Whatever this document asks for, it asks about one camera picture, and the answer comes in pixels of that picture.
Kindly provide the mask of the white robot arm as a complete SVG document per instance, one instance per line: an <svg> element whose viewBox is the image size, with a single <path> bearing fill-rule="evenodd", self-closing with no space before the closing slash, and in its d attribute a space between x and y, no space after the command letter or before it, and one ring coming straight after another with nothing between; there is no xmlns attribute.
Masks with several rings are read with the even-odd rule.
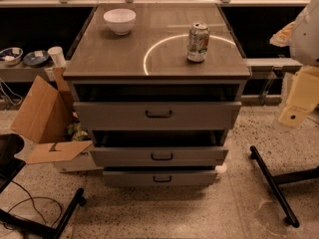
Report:
<svg viewBox="0 0 319 239"><path fill-rule="evenodd" d="M278 123L300 125L319 104L319 0L311 0L296 19L274 34L270 43L289 47L302 67L293 76Z"/></svg>

